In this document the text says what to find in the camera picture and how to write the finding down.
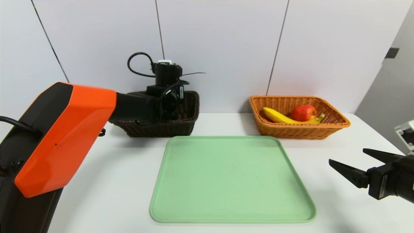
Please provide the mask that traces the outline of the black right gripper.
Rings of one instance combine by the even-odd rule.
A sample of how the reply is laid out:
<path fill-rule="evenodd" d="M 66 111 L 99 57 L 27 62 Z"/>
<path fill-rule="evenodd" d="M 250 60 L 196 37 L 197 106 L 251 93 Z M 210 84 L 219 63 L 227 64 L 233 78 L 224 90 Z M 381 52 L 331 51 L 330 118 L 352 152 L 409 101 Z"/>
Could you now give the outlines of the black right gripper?
<path fill-rule="evenodd" d="M 366 171 L 332 159 L 329 159 L 329 165 L 355 187 L 369 187 L 368 194 L 377 200 L 397 196 L 413 203 L 413 155 L 405 156 L 367 148 L 364 148 L 363 152 L 385 164 L 372 168 L 370 176 Z"/>

